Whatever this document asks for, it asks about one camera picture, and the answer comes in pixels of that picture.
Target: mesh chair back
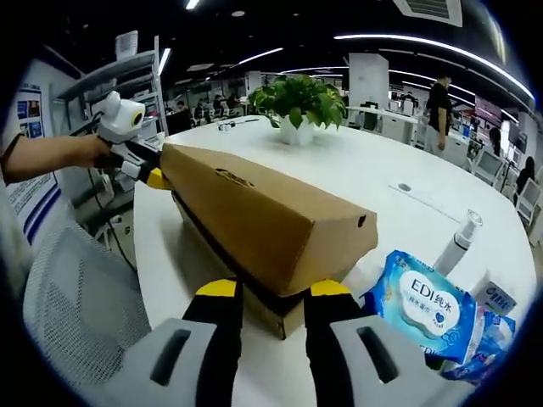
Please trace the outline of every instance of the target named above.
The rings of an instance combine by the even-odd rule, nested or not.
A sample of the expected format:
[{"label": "mesh chair back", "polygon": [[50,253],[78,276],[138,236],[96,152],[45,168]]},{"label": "mesh chair back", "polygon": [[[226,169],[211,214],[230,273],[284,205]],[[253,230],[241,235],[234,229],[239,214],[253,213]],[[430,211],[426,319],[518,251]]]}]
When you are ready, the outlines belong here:
[{"label": "mesh chair back", "polygon": [[497,176],[502,165],[503,163],[500,157],[486,150],[481,152],[481,157],[477,163],[477,166],[481,170],[490,174],[491,176]]},{"label": "mesh chair back", "polygon": [[84,391],[108,381],[150,332],[137,277],[71,220],[59,221],[40,247],[23,317],[45,359]]},{"label": "mesh chair back", "polygon": [[529,178],[524,185],[524,189],[520,193],[520,198],[525,199],[529,204],[535,206],[540,198],[540,189],[534,180]]}]

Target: green leaves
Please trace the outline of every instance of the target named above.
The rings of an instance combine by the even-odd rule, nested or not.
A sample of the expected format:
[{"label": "green leaves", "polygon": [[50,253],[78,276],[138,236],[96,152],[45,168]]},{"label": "green leaves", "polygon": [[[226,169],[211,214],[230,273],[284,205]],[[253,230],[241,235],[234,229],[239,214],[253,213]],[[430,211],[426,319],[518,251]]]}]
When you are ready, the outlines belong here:
[{"label": "green leaves", "polygon": [[290,114],[288,115],[290,118],[290,122],[294,127],[296,127],[296,130],[299,129],[299,127],[302,125],[302,121],[304,121],[304,118],[302,117],[302,111],[300,108],[291,108]]},{"label": "green leaves", "polygon": [[307,75],[279,76],[271,85],[256,89],[249,95],[249,102],[259,114],[265,114],[273,127],[279,122],[273,117],[288,116],[296,129],[304,115],[317,126],[332,123],[339,126],[345,112],[345,104],[338,89]]},{"label": "green leaves", "polygon": [[322,119],[320,118],[318,113],[311,112],[310,110],[306,113],[307,119],[310,123],[315,123],[317,127],[319,127],[322,123]]}]

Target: ceiling light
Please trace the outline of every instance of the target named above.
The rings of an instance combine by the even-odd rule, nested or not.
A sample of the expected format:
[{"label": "ceiling light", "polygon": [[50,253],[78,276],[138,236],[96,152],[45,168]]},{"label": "ceiling light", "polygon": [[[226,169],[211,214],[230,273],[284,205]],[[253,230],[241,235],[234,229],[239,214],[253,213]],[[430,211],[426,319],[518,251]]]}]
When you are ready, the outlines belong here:
[{"label": "ceiling light", "polygon": [[244,59],[243,61],[239,62],[238,65],[245,64],[246,62],[252,61],[253,59],[264,57],[264,56],[269,55],[271,53],[278,53],[279,51],[282,51],[282,50],[283,50],[283,48],[276,48],[276,49],[272,49],[271,51],[267,51],[265,53],[259,53],[258,55],[255,55],[254,57]]},{"label": "ceiling light", "polygon": [[194,8],[198,5],[200,0],[189,0],[186,9],[187,10],[194,10]]},{"label": "ceiling light", "polygon": [[514,121],[515,123],[518,124],[518,120],[514,118],[514,116],[512,116],[509,112],[506,112],[504,109],[501,110],[501,112],[507,116],[509,119],[511,119],[512,121]]},{"label": "ceiling light", "polygon": [[159,76],[162,74],[162,70],[164,69],[164,65],[166,65],[166,62],[168,61],[168,58],[170,57],[170,48],[166,48],[164,52],[162,53],[162,58],[160,59],[159,64]]},{"label": "ceiling light", "polygon": [[[411,85],[411,86],[418,86],[418,87],[421,87],[423,89],[432,89],[430,86],[419,85],[418,83],[407,82],[407,81],[402,81],[402,83],[405,83],[406,85]],[[469,104],[470,106],[475,106],[475,103],[468,102],[466,99],[459,98],[458,96],[451,95],[450,93],[449,93],[449,98],[458,99],[461,102],[464,102],[465,104]]]},{"label": "ceiling light", "polygon": [[492,64],[490,61],[487,61],[486,59],[483,59],[479,57],[478,55],[475,55],[474,53],[470,53],[466,50],[463,50],[458,47],[453,47],[452,45],[444,44],[443,42],[437,42],[432,40],[427,40],[426,38],[418,38],[415,36],[398,36],[393,34],[356,34],[352,36],[335,36],[334,39],[336,40],[347,40],[347,39],[372,39],[372,38],[380,38],[380,39],[390,39],[390,40],[399,40],[399,41],[411,41],[411,42],[420,42],[428,45],[433,45],[435,47],[441,47],[444,49],[448,49],[449,51],[452,51],[454,53],[459,53],[465,57],[468,57],[470,59],[473,59],[483,65],[488,66],[493,71],[497,72],[498,74],[502,75],[503,77],[507,78],[510,82],[517,85],[524,93],[526,93],[532,100],[535,100],[534,95],[532,92],[529,91],[529,89],[520,81],[515,79],[513,76],[508,74],[505,70],[500,68],[499,66],[496,66]]},{"label": "ceiling light", "polygon": [[348,66],[317,66],[316,68],[302,68],[299,70],[284,70],[282,74],[290,74],[292,72],[302,72],[304,70],[347,70]]},{"label": "ceiling light", "polygon": [[174,83],[174,85],[182,85],[183,83],[189,83],[193,78],[187,78],[187,79],[181,79],[180,81],[177,81]]},{"label": "ceiling light", "polygon": [[[402,74],[402,75],[410,75],[410,76],[416,76],[417,78],[423,78],[423,79],[428,79],[429,81],[432,81],[432,82],[436,82],[437,80],[435,78],[430,78],[429,76],[424,76],[424,75],[419,75],[419,74],[413,74],[411,72],[404,72],[402,70],[389,70],[389,72],[392,72],[394,74]],[[459,91],[463,91],[465,93],[469,93],[470,95],[472,96],[475,96],[475,93],[473,92],[470,92],[466,89],[463,89],[459,86],[456,86],[456,85],[450,85],[450,87],[454,87],[455,89],[458,89]]]},{"label": "ceiling light", "polygon": [[187,72],[193,72],[195,70],[208,70],[211,68],[214,64],[196,64],[189,66],[187,69]]},{"label": "ceiling light", "polygon": [[405,83],[406,85],[412,85],[412,86],[422,87],[422,88],[424,88],[424,89],[432,89],[430,86],[419,85],[418,83],[413,83],[413,82],[402,81],[401,83]]},{"label": "ceiling light", "polygon": [[383,51],[384,53],[408,53],[410,55],[415,55],[413,51],[404,51],[403,49],[379,48],[379,51]]},{"label": "ceiling light", "polygon": [[458,96],[451,95],[450,93],[449,93],[449,98],[458,99],[458,100],[460,100],[461,102],[464,102],[465,104],[469,104],[470,106],[474,106],[474,107],[475,107],[475,103],[468,102],[466,99],[459,98]]},{"label": "ceiling light", "polygon": [[343,75],[335,74],[321,74],[321,75],[311,75],[311,78],[343,78]]},{"label": "ceiling light", "polygon": [[404,72],[403,70],[389,70],[389,72],[392,72],[393,74],[416,76],[417,78],[428,79],[429,81],[435,82],[435,79],[430,78],[429,76],[424,76],[424,75],[419,75],[419,74],[412,74],[411,72]]}]

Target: white round table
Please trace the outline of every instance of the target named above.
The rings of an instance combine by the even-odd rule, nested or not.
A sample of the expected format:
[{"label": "white round table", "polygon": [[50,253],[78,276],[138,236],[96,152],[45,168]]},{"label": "white round table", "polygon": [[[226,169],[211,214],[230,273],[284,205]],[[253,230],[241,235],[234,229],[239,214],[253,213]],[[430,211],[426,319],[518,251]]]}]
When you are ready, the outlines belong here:
[{"label": "white round table", "polygon": [[[510,316],[522,320],[535,294],[534,261],[515,208],[492,187],[424,151],[364,131],[346,127],[335,131],[331,126],[319,130],[314,142],[302,148],[281,144],[277,138],[278,130],[260,117],[229,132],[218,131],[217,124],[205,125],[167,142],[234,153],[376,212],[378,246],[346,279],[354,293],[375,283],[386,256],[395,249],[432,265],[467,210],[475,210],[484,225],[449,279],[470,290],[488,269],[518,302]],[[400,183],[412,188],[411,196],[397,188]],[[182,318],[196,290],[221,278],[198,240],[183,228],[171,194],[141,182],[135,191],[134,243],[153,328],[167,318]],[[232,402],[259,407],[316,405],[304,327],[280,341],[245,313]]]}]

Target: cardboard box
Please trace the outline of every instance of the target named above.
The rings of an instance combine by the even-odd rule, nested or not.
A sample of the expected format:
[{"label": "cardboard box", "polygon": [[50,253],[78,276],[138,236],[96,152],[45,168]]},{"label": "cardboard box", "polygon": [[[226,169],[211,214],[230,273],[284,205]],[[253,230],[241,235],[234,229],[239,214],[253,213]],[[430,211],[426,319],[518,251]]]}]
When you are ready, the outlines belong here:
[{"label": "cardboard box", "polygon": [[[247,271],[222,248],[213,236],[204,229],[199,220],[179,198],[176,192],[173,199],[183,218],[185,226],[199,240],[200,244],[218,265],[224,277],[236,276],[244,285],[245,308],[251,309],[268,327],[271,333],[284,340],[304,324],[304,293],[290,297],[278,297],[270,293],[256,281]],[[349,271],[336,275],[336,281],[341,282]]]},{"label": "cardboard box", "polygon": [[160,165],[203,228],[278,296],[348,272],[377,246],[373,212],[246,159],[165,144]]}]

